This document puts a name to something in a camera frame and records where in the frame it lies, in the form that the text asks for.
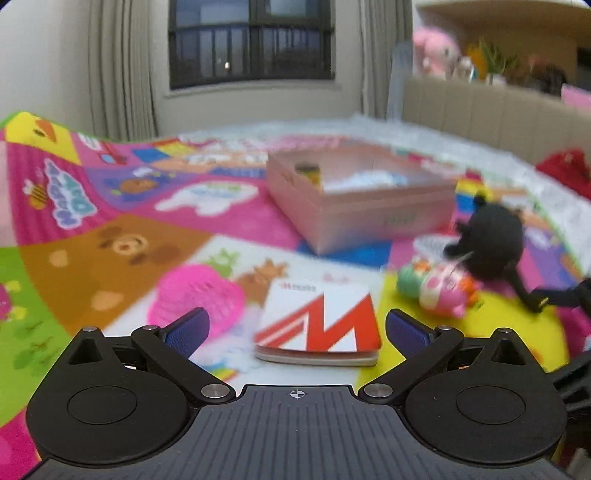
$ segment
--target black circular pad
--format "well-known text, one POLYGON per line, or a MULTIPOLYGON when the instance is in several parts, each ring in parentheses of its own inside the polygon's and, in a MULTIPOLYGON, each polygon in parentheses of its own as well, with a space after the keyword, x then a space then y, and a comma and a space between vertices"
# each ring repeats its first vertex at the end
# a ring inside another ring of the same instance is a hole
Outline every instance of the black circular pad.
POLYGON ((113 385, 90 387, 78 392, 68 404, 77 420, 89 425, 108 425, 129 417, 138 405, 133 392, 113 385))
POLYGON ((91 466, 130 462, 162 449, 187 425, 189 405, 174 383, 102 363, 72 365, 31 399, 27 423, 42 455, 91 466))
POLYGON ((456 397, 457 409, 472 421, 503 425, 521 417, 525 403, 511 390, 491 385, 470 387, 456 397))
POLYGON ((419 383, 405 402, 411 427, 434 450, 470 463, 507 465, 552 452, 566 428, 552 384, 541 369, 489 365, 419 383))

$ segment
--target white curtain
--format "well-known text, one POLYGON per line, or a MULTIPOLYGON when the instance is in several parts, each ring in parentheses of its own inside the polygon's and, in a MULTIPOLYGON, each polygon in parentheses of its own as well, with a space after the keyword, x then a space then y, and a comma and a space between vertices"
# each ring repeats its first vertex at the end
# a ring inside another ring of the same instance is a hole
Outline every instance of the white curtain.
POLYGON ((362 106, 366 115, 385 118, 392 52, 413 36, 411 0, 360 0, 363 41, 362 106))
POLYGON ((150 3, 92 1, 90 95, 97 137, 146 140, 158 133, 150 82, 150 3))

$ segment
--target red pillow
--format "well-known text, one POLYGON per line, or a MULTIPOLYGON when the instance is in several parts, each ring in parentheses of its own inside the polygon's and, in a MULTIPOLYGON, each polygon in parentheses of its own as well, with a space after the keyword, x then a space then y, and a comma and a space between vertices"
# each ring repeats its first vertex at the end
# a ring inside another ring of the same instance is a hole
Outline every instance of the red pillow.
POLYGON ((591 174, 582 150, 574 148, 554 153, 535 169, 591 200, 591 174))

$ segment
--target potted plant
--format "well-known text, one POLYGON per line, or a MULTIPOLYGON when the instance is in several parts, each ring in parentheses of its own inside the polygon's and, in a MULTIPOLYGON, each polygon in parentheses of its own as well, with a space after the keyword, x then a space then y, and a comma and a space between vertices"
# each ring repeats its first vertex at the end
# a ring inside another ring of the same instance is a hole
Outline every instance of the potted plant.
POLYGON ((491 85, 505 85, 505 72, 512 71, 519 65, 519 56, 512 55, 505 57, 500 49, 494 44, 488 44, 484 39, 480 39, 480 50, 486 61, 488 74, 486 83, 491 85))

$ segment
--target beige headboard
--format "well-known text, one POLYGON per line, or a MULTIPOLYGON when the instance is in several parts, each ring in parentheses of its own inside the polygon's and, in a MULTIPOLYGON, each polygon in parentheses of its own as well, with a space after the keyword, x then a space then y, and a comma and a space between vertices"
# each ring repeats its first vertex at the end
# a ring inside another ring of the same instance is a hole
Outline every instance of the beige headboard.
POLYGON ((533 90, 411 77, 402 118, 513 152, 534 165, 574 147, 591 160, 591 111, 533 90))

